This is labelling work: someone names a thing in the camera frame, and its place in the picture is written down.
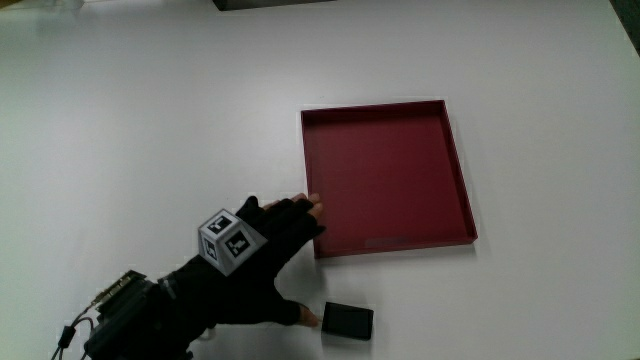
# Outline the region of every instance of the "tray rim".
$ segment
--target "tray rim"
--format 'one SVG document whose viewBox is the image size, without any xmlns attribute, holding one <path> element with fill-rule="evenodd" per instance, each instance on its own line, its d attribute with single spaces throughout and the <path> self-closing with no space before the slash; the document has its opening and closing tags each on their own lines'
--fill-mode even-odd
<svg viewBox="0 0 640 360">
<path fill-rule="evenodd" d="M 356 105 L 356 106 L 344 106 L 344 107 L 332 107 L 332 108 L 321 108 L 321 109 L 307 109 L 301 111 L 300 122 L 301 122 L 301 130 L 302 130 L 302 142 L 303 142 L 303 150 L 304 150 L 304 159 L 305 159 L 305 170 L 306 170 L 306 179 L 307 179 L 307 190 L 312 191 L 312 169 L 313 165 L 311 163 L 309 149 L 307 147 L 306 142 L 306 134 L 309 131 L 308 123 L 312 121 L 318 120 L 310 120 L 308 119 L 309 115 L 314 114 L 330 114 L 330 113 L 340 113 L 340 112 L 398 112 L 401 110 L 407 111 L 411 109 L 415 109 L 416 114 L 419 114 L 420 111 L 424 111 L 423 106 L 433 106 L 439 109 L 439 117 L 440 123 L 442 125 L 445 144 L 447 147 L 448 158 L 451 163 L 451 169 L 453 171 L 455 181 L 455 188 L 458 193 L 458 201 L 460 201 L 460 206 L 462 207 L 465 232 L 467 236 L 456 236 L 456 237 L 442 237 L 442 241 L 423 241 L 423 242 L 413 242 L 405 245 L 394 245 L 393 247 L 388 246 L 374 246 L 370 248 L 361 248 L 361 249 L 340 249 L 340 250 L 332 250 L 332 251 L 319 251 L 318 244 L 316 239 L 313 239 L 314 242 L 314 257 L 318 258 L 327 258 L 327 257 L 338 257 L 338 256 L 350 256 L 350 255 L 360 255 L 360 254 L 370 254 L 370 253 L 381 253 L 381 252 L 393 252 L 393 251 L 403 251 L 403 250 L 415 250 L 415 249 L 423 249 L 430 247 L 445 247 L 445 246 L 456 246 L 456 245 L 468 245 L 473 243 L 478 238 L 478 232 L 475 225 L 475 218 L 473 216 L 473 211 L 471 209 L 471 203 L 469 200 L 469 193 L 467 191 L 466 183 L 464 180 L 464 176 L 462 174 L 462 168 L 460 166 L 460 158 L 458 155 L 458 151 L 455 145 L 455 139 L 453 137 L 453 132 L 451 129 L 451 122 L 449 120 L 449 115 L 446 109 L 446 104 L 444 100 L 427 100 L 427 101 L 415 101 L 415 102 L 401 102 L 401 103 L 384 103 L 384 104 L 373 104 L 373 105 Z M 307 115 L 307 124 L 305 124 L 305 115 Z M 320 120 L 320 121 L 332 121 L 330 119 Z"/>
</svg>

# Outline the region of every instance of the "electronic device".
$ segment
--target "electronic device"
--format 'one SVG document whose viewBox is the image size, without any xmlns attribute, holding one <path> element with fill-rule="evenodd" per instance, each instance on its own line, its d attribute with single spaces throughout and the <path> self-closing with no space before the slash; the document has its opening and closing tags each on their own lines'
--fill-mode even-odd
<svg viewBox="0 0 640 360">
<path fill-rule="evenodd" d="M 322 331 L 358 340 L 371 339 L 373 310 L 327 302 Z"/>
</svg>

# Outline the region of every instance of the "white table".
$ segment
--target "white table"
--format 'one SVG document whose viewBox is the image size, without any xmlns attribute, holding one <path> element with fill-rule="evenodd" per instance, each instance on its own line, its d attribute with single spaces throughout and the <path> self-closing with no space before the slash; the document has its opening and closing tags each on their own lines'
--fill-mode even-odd
<svg viewBox="0 0 640 360">
<path fill-rule="evenodd" d="M 219 326 L 196 358 L 640 357 L 638 55 L 606 0 L 475 3 L 0 12 L 0 357 L 50 357 L 97 290 L 174 270 L 219 208 L 305 191 L 301 109 L 434 98 L 475 244 L 308 245 L 278 287 L 374 308 L 373 340 Z"/>
</svg>

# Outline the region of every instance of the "white cube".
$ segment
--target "white cube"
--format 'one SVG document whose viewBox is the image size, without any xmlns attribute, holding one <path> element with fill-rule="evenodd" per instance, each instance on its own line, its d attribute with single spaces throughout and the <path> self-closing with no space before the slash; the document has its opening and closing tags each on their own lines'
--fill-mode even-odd
<svg viewBox="0 0 640 360">
<path fill-rule="evenodd" d="M 267 239 L 239 217 L 220 210 L 198 229 L 200 256 L 225 276 L 229 276 Z"/>
</svg>

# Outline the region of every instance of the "black rectangular object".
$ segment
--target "black rectangular object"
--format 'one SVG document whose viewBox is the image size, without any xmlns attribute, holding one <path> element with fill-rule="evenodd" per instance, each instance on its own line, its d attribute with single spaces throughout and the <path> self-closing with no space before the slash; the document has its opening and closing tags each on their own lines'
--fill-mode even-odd
<svg viewBox="0 0 640 360">
<path fill-rule="evenodd" d="M 358 340 L 371 339 L 373 310 L 327 302 L 322 331 Z"/>
<path fill-rule="evenodd" d="M 334 0 L 213 0 L 220 11 L 245 10 L 272 6 L 311 4 Z"/>
</svg>

